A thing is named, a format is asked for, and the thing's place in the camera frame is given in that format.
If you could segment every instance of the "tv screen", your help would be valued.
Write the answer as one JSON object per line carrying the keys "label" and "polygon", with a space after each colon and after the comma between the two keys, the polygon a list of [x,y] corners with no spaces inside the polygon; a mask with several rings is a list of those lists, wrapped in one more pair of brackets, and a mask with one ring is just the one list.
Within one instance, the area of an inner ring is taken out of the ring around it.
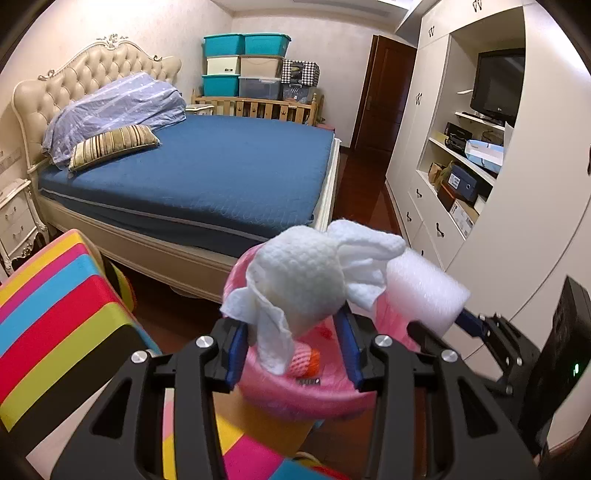
{"label": "tv screen", "polygon": [[515,125],[524,72],[524,48],[480,53],[470,107]]}

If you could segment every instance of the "white foam roll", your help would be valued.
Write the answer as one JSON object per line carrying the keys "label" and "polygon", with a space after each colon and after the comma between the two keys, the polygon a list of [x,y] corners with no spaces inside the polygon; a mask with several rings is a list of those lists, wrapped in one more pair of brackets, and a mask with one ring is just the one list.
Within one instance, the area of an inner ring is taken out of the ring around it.
{"label": "white foam roll", "polygon": [[470,291],[414,250],[388,262],[391,306],[409,320],[420,320],[439,336],[452,326]]}

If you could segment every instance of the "upholstered headboard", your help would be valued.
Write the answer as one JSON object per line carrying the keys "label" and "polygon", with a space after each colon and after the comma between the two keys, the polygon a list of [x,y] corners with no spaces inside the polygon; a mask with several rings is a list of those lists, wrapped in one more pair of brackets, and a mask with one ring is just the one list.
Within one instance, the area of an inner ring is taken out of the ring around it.
{"label": "upholstered headboard", "polygon": [[45,158],[41,143],[49,122],[70,102],[138,72],[174,83],[181,69],[180,59],[150,58],[126,38],[113,34],[98,39],[59,70],[50,70],[37,80],[25,80],[15,87],[12,109],[21,124],[29,173]]}

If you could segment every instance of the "plastic storage bin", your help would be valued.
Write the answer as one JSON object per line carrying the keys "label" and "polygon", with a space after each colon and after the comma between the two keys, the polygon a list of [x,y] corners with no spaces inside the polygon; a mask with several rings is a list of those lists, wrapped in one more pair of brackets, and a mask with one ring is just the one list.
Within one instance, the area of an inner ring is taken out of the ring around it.
{"label": "plastic storage bin", "polygon": [[208,75],[240,75],[240,57],[231,55],[227,57],[208,57]]}
{"label": "plastic storage bin", "polygon": [[205,40],[206,57],[244,54],[244,35],[240,33],[207,35],[203,39]]}
{"label": "plastic storage bin", "polygon": [[238,75],[202,75],[203,95],[206,97],[235,97],[238,95]]}
{"label": "plastic storage bin", "polygon": [[262,100],[279,100],[281,79],[240,77],[240,96]]}
{"label": "plastic storage bin", "polygon": [[281,76],[283,57],[243,56],[240,68],[243,77],[277,78]]}
{"label": "plastic storage bin", "polygon": [[244,52],[246,55],[279,55],[285,57],[291,37],[284,33],[246,33]]}
{"label": "plastic storage bin", "polygon": [[316,87],[308,87],[306,85],[286,85],[282,84],[283,99],[286,102],[307,103],[310,105],[314,99],[314,94],[317,93],[316,100],[320,100],[320,92]]}

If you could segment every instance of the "screw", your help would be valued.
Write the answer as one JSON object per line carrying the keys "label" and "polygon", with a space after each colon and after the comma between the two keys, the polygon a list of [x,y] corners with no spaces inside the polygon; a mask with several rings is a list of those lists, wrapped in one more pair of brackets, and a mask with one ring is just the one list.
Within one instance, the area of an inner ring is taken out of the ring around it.
{"label": "screw", "polygon": [[134,352],[131,355],[131,361],[135,364],[143,364],[148,359],[148,354],[143,350]]}
{"label": "screw", "polygon": [[453,350],[444,350],[441,352],[441,358],[448,363],[453,363],[457,361],[457,353]]}
{"label": "screw", "polygon": [[213,345],[213,338],[209,335],[202,335],[197,340],[195,340],[195,345],[199,348],[209,348]]}
{"label": "screw", "polygon": [[393,343],[392,337],[389,337],[388,335],[378,335],[374,339],[374,342],[377,346],[391,346]]}

